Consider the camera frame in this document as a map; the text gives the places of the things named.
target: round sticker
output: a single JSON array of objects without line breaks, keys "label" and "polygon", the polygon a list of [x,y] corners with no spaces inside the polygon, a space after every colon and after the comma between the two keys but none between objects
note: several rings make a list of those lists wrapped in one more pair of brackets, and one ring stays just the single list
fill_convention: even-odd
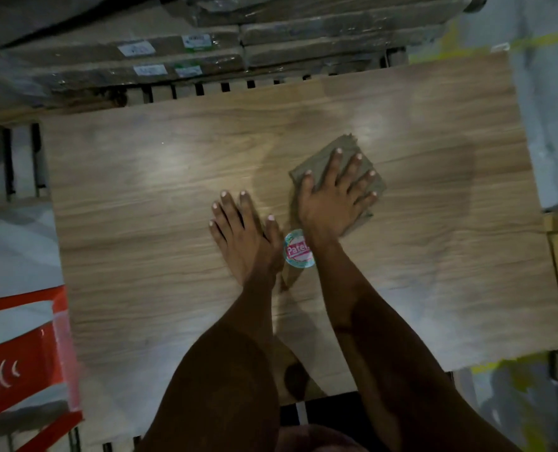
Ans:
[{"label": "round sticker", "polygon": [[283,255],[296,268],[310,268],[314,265],[313,252],[304,240],[302,230],[294,230],[285,236]]}]

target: person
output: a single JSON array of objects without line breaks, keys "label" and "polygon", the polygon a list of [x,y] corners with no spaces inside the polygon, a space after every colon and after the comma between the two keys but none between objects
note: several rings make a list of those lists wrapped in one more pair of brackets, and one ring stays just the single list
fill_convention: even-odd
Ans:
[{"label": "person", "polygon": [[[314,190],[307,172],[299,219],[318,268],[331,325],[373,429],[393,451],[518,451],[458,394],[417,334],[386,303],[346,255],[339,237],[377,200],[366,194],[377,177],[358,181],[361,157],[340,172],[334,151]],[[187,352],[137,452],[364,451],[325,427],[280,428],[280,406],[269,366],[271,290],[284,263],[275,218],[263,232],[246,192],[239,206],[221,193],[210,233],[243,287],[229,310]]]}]

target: wooden tabletop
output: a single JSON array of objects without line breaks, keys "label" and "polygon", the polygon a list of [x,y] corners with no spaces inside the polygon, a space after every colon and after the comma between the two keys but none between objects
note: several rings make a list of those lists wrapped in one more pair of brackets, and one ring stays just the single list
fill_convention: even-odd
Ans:
[{"label": "wooden tabletop", "polygon": [[[352,133],[388,189],[347,253],[444,370],[558,348],[558,290],[504,54],[45,119],[87,441],[147,429],[239,288],[208,234],[222,189],[289,229],[288,172]],[[314,268],[276,333],[329,395],[355,389]]]}]

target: stack of cardboard boxes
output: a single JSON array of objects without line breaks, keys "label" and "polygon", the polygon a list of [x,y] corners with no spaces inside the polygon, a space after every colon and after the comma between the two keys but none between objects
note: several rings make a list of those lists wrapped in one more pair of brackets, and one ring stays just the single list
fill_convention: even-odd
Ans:
[{"label": "stack of cardboard boxes", "polygon": [[0,84],[47,94],[298,64],[306,72],[313,60],[353,60],[438,38],[470,1],[152,0],[1,50]]}]

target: person's left hand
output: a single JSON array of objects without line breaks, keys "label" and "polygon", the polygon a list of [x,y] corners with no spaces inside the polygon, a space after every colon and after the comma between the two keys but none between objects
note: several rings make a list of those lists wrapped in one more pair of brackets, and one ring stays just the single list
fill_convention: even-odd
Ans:
[{"label": "person's left hand", "polygon": [[239,285],[243,286],[254,273],[274,282],[284,263],[283,235],[275,217],[267,218],[263,235],[245,191],[239,195],[239,209],[231,194],[223,191],[221,200],[212,204],[212,213],[210,233]]}]

